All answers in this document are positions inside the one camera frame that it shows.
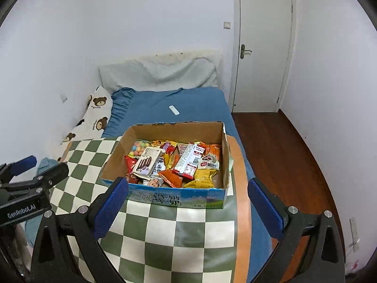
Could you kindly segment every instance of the white wall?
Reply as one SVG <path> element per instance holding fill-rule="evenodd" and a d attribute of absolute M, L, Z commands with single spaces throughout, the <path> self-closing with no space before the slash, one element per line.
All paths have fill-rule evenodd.
<path fill-rule="evenodd" d="M 356 218 L 363 267 L 377 246 L 377 31 L 357 0 L 297 0 L 282 110 L 318 162 L 347 248 Z"/>
<path fill-rule="evenodd" d="M 229 98 L 233 0 L 91 0 L 93 58 L 98 64 L 183 50 L 217 49 L 224 56 Z M 230 21 L 230 30 L 223 22 Z"/>
<path fill-rule="evenodd" d="M 0 27 L 0 163 L 48 156 L 100 85 L 87 56 L 83 2 L 18 0 Z"/>

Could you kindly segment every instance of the open cardboard box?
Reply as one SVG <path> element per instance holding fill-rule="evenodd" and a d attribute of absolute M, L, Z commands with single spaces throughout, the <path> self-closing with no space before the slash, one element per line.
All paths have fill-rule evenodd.
<path fill-rule="evenodd" d="M 221 144 L 221 176 L 217 187 L 210 189 L 194 188 L 154 188 L 142 184 L 129 184 L 128 199 L 166 206 L 184 208 L 223 208 L 229 185 L 231 157 L 229 145 L 222 122 L 183 122 L 134 125 L 122 136 L 100 174 L 105 181 L 125 177 L 128 167 L 124 156 L 128 155 L 136 140 L 171 140 L 181 143 L 203 141 L 206 144 Z"/>

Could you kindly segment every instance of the blue cloth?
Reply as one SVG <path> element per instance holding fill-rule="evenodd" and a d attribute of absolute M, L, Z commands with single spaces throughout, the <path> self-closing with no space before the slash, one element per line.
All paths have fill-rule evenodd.
<path fill-rule="evenodd" d="M 113 99 L 111 118 L 102 137 L 121 136 L 129 127 L 137 124 L 222 121 L 227 134 L 234 136 L 241 147 L 248 179 L 255 176 L 221 90 L 201 87 L 166 92 L 138 92 L 126 87 L 114 92 L 111 98 Z M 169 109 L 170 105 L 174 105 L 180 114 L 175 116 Z M 253 205 L 251 205 L 251 221 L 248 282 L 258 273 L 272 251 L 271 238 Z"/>
<path fill-rule="evenodd" d="M 50 169 L 51 167 L 57 165 L 59 162 L 45 157 L 41 160 L 41 163 L 39 164 L 37 168 L 37 174 L 39 175 L 42 172 L 46 171 L 47 169 Z M 39 215 L 37 217 L 31 218 L 29 220 L 26 220 L 25 222 L 25 235 L 26 239 L 28 240 L 29 245 L 31 245 L 34 248 L 35 238 L 37 237 L 37 232 L 39 229 L 39 224 L 41 223 L 43 215 Z"/>

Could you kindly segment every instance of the brown floor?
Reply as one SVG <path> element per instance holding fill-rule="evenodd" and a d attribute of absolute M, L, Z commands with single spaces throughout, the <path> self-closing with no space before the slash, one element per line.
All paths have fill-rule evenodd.
<path fill-rule="evenodd" d="M 332 211 L 340 227 L 317 162 L 284 113 L 234 113 L 233 119 L 255 176 L 268 190 L 304 213 Z M 282 282 L 293 277 L 306 242 L 307 238 L 302 238 Z"/>

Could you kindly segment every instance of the door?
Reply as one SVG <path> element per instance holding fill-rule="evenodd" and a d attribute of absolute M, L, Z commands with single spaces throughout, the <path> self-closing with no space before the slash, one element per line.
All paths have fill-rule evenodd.
<path fill-rule="evenodd" d="M 292 0 L 240 0 L 240 6 L 233 112 L 274 112 L 287 68 Z"/>

